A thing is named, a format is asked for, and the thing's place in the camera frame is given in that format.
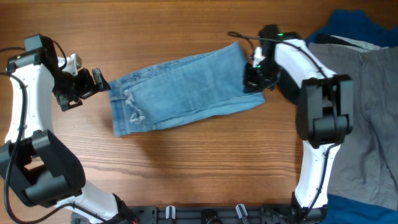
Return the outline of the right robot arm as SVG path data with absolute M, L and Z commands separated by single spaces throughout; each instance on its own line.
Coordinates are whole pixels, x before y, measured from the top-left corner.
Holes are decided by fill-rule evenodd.
M 353 129 L 353 80 L 324 66 L 296 32 L 265 25 L 256 40 L 260 45 L 246 64 L 244 90 L 278 86 L 297 106 L 295 127 L 303 141 L 300 178 L 290 203 L 263 205 L 259 221 L 320 223 L 328 210 L 333 160 Z

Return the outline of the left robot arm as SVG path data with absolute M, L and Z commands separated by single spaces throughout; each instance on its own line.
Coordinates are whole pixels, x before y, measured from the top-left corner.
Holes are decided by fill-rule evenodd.
M 138 223 L 117 195 L 86 181 L 79 159 L 53 132 L 52 100 L 67 111 L 110 90 L 101 71 L 83 68 L 79 56 L 66 56 L 56 41 L 36 34 L 25 39 L 3 74 L 13 87 L 12 120 L 1 147 L 9 217 L 21 222 L 10 203 L 15 194 L 24 205 L 45 207 L 51 214 L 66 208 L 90 223 Z

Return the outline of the light blue denim jeans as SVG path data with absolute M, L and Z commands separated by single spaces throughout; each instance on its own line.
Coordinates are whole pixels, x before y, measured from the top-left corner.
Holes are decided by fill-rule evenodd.
M 250 110 L 265 102 L 244 92 L 247 60 L 239 43 L 136 70 L 111 81 L 117 136 L 181 126 Z

